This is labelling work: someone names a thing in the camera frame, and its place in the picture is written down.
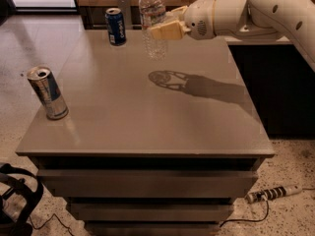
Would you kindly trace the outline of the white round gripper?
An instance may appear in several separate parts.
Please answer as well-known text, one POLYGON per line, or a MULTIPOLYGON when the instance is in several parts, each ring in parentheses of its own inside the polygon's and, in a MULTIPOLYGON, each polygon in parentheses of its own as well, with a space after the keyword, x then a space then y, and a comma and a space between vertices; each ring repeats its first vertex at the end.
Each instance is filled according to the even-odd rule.
POLYGON ((214 38, 215 4, 216 0, 197 0, 189 7, 181 6, 167 11, 167 23, 150 27, 151 37, 157 40, 179 40, 188 33, 196 40, 214 38))

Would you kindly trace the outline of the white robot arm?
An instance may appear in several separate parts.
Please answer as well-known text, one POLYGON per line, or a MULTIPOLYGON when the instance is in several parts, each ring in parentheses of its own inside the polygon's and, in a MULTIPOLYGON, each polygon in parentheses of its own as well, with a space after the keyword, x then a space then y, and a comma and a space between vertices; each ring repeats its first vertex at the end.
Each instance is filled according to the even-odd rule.
POLYGON ((315 4, 311 0, 197 0, 149 28, 158 40, 231 36, 244 41, 286 37, 315 70, 315 4))

